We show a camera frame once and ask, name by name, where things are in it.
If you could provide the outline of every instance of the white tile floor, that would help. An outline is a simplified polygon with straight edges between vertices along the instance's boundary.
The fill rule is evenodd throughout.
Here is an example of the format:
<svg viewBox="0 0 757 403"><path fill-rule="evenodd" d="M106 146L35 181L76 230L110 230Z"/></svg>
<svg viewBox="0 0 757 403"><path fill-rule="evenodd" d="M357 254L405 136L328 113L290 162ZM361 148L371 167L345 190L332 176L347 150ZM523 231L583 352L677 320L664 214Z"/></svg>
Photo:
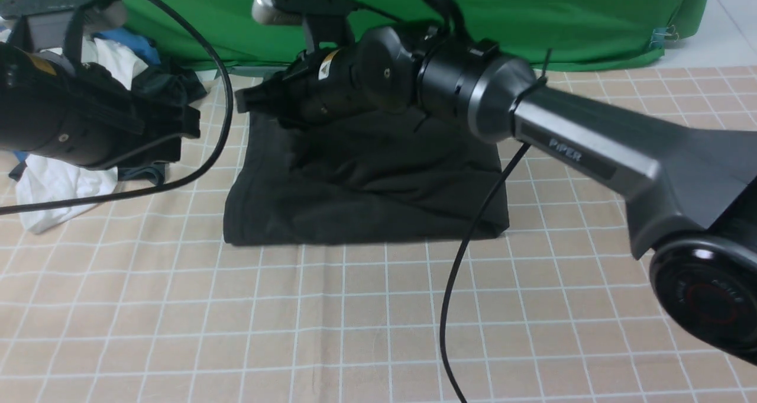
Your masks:
<svg viewBox="0 0 757 403"><path fill-rule="evenodd" d="M218 83L172 179L218 138ZM679 125L757 131L757 67L553 73L549 85ZM0 219L0 402L455 402L436 325L457 242L222 243L248 130L234 115L213 169L174 192L102 204L40 236ZM508 160L519 143L498 147ZM0 156L0 178L14 166ZM535 149L506 187L510 228L471 242L449 308L449 357L471 403L757 403L757 368L664 315L616 195ZM0 179L0 205L15 190Z"/></svg>
<svg viewBox="0 0 757 403"><path fill-rule="evenodd" d="M729 67L757 64L757 7L753 0L708 0L695 36L671 42L652 67Z"/></svg>

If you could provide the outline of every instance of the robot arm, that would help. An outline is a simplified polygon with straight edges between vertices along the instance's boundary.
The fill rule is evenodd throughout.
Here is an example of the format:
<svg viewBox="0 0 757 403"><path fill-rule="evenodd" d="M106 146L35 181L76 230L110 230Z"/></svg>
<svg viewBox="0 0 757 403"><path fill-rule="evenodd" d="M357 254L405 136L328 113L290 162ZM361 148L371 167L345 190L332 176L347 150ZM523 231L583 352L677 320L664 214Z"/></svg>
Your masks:
<svg viewBox="0 0 757 403"><path fill-rule="evenodd" d="M0 207L0 215L97 204L165 192L195 181L213 166L231 128L229 74L213 47L176 11L146 0L197 39L224 83L224 124L208 160L186 177L113 195ZM200 112L126 90L105 67L82 63L82 38L125 23L122 0L0 0L0 149L18 150L86 169L131 168L181 158L182 139L200 137ZM50 48L57 48L60 54Z"/></svg>
<svg viewBox="0 0 757 403"><path fill-rule="evenodd" d="M333 14L317 1L256 0L253 16L291 25L299 14L309 36L308 23ZM289 69L238 91L238 110L311 127L413 108L488 143L532 144L625 199L630 250L654 249L651 284L679 325L757 365L757 133L692 130L549 88L527 61L473 41L454 0L424 1L443 21L309 43Z"/></svg>

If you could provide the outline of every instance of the white cloth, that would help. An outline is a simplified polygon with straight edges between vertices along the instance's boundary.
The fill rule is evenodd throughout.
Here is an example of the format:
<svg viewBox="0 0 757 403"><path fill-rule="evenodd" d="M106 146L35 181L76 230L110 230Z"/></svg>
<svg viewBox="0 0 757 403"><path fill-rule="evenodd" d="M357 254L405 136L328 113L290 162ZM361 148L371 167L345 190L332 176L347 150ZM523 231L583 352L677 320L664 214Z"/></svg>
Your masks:
<svg viewBox="0 0 757 403"><path fill-rule="evenodd" d="M107 171L89 171L60 160L31 154L27 157L27 168L16 184L16 200L19 204L33 204L110 195L116 190L117 184L116 168ZM48 211L23 212L21 224L31 233L40 234L95 206L95 204L89 204L48 209Z"/></svg>
<svg viewBox="0 0 757 403"><path fill-rule="evenodd" d="M7 41L11 31L0 31L0 42ZM49 51L60 54L60 48ZM128 47L106 39L84 38L82 63L98 63L108 69L127 90L132 88L132 79L148 65ZM30 154L27 168L16 184L16 200L19 204L33 204L48 201L62 201L72 198L109 195L116 190L118 170L89 171L60 160ZM40 234L54 225L64 223L73 217L95 207L95 204L62 207L48 211L23 212L21 224L26 230Z"/></svg>

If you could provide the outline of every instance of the blue cloth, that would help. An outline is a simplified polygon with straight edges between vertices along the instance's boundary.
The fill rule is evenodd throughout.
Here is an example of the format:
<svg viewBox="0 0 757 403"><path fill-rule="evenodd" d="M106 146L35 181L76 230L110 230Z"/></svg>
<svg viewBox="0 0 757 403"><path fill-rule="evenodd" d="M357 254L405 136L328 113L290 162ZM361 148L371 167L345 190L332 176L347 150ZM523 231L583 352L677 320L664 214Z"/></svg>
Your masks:
<svg viewBox="0 0 757 403"><path fill-rule="evenodd" d="M26 154L22 151L15 151L15 150L13 154L16 155L16 159L18 159L19 162L24 162L27 159L27 156L29 156L29 154Z"/></svg>
<svg viewBox="0 0 757 403"><path fill-rule="evenodd" d="M114 30L101 31L95 34L95 37L119 42L119 44L123 44L134 51L137 57L143 59L144 63L148 63L150 66L160 65L160 55L150 44L149 39L144 36L133 34L125 28L116 28Z"/></svg>
<svg viewBox="0 0 757 403"><path fill-rule="evenodd" d="M118 181L132 181L146 179L153 185L163 185L166 182L166 164L153 163L143 168L119 168Z"/></svg>

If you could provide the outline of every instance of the green backdrop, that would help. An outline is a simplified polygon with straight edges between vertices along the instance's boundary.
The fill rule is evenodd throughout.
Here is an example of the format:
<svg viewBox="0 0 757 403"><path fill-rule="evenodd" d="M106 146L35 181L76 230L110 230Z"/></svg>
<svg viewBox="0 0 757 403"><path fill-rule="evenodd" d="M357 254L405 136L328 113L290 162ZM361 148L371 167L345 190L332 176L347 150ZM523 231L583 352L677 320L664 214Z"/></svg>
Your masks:
<svg viewBox="0 0 757 403"><path fill-rule="evenodd" d="M233 65L285 63L303 49L301 28L257 25L252 0L163 0L189 20ZM434 13L420 0L360 0L405 18ZM473 37L489 37L504 50L535 65L554 48L551 69L576 71L645 66L664 55L651 48L656 28L679 37L698 29L706 0L458 0ZM143 0L128 0L133 31L153 37L162 53L202 68L208 56L160 10ZM384 23L370 12L352 15L359 36Z"/></svg>

